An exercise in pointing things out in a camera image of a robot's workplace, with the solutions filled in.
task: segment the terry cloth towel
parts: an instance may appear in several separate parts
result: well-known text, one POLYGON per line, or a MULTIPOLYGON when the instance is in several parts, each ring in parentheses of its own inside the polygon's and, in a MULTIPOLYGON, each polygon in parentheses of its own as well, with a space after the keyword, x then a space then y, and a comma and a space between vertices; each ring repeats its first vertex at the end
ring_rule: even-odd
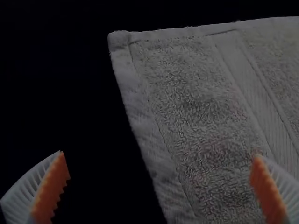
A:
POLYGON ((169 223, 264 223, 261 153, 299 179, 299 18, 108 36, 127 115, 169 223))

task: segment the towel fabric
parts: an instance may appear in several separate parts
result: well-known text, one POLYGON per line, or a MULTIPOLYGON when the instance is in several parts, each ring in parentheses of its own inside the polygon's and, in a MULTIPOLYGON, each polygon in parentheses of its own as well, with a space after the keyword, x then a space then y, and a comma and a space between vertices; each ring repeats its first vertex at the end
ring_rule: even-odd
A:
POLYGON ((266 155, 299 179, 299 18, 108 36, 127 115, 169 223, 264 223, 266 155))

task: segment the black background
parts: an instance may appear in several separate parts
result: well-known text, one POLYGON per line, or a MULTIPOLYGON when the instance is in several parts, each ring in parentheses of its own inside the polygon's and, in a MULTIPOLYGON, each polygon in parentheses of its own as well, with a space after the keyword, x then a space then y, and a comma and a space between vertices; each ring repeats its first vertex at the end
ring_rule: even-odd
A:
POLYGON ((298 14, 296 7, 273 1, 264 7, 253 2, 2 4, 0 197, 39 161, 63 150, 71 180, 53 223, 165 222, 113 75, 108 33, 298 14))

